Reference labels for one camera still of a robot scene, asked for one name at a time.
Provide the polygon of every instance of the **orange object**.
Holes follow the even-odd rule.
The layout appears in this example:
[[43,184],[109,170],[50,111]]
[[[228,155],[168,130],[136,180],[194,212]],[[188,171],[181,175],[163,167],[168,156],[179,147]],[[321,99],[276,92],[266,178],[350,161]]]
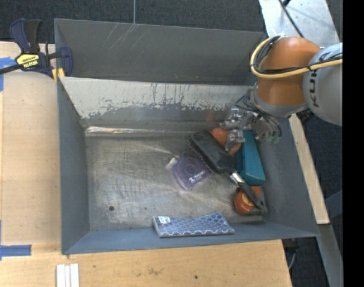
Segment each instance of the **orange object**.
[[[226,144],[226,139],[228,138],[228,133],[229,133],[228,130],[223,130],[220,127],[215,127],[211,130],[211,134],[223,146],[225,146],[225,144]],[[228,153],[231,155],[236,153],[239,150],[239,148],[241,147],[241,145],[242,145],[241,143],[238,143],[238,144],[232,146],[232,149],[229,150]]]
[[[306,66],[320,47],[308,39],[291,36],[277,41],[263,61],[263,69]],[[304,74],[284,78],[258,78],[256,93],[271,105],[301,105],[305,103],[302,81]]]
[[[261,186],[251,186],[251,189],[255,191],[259,197],[262,195]],[[241,190],[239,190],[234,195],[233,200],[236,211],[241,215],[246,216],[249,213],[249,211],[255,208],[254,203],[251,202],[248,196]]]

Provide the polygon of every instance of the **wooden board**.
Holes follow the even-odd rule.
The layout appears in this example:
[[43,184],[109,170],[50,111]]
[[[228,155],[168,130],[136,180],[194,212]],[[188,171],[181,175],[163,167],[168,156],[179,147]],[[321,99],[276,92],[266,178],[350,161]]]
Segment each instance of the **wooden board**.
[[[18,54],[19,47],[15,43],[0,42],[0,57],[14,58]],[[13,71],[4,75],[4,91],[0,97],[1,243],[58,242],[56,85],[43,74]]]
[[4,258],[0,286],[54,286],[56,265],[73,263],[81,287],[292,286],[280,240],[69,256],[59,248],[34,245],[31,257]]
[[316,222],[318,224],[329,224],[330,219],[326,204],[324,203],[319,178],[315,170],[313,157],[311,156],[311,151],[308,146],[301,121],[296,115],[292,115],[289,121],[307,185],[308,194],[310,195],[311,204],[313,205]]

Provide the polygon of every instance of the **white object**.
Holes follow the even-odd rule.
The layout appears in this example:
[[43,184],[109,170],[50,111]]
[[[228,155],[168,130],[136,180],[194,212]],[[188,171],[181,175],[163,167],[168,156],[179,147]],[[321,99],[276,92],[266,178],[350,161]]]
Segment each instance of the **white object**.
[[56,267],[56,287],[79,287],[80,275],[78,264],[64,265]]

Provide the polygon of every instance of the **purple object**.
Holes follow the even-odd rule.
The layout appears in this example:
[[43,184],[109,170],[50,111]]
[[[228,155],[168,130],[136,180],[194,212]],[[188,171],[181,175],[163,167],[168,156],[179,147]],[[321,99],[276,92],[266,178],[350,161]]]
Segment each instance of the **purple object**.
[[196,184],[210,176],[207,166],[189,153],[184,153],[180,158],[175,159],[171,171],[178,184],[186,190],[192,190]]

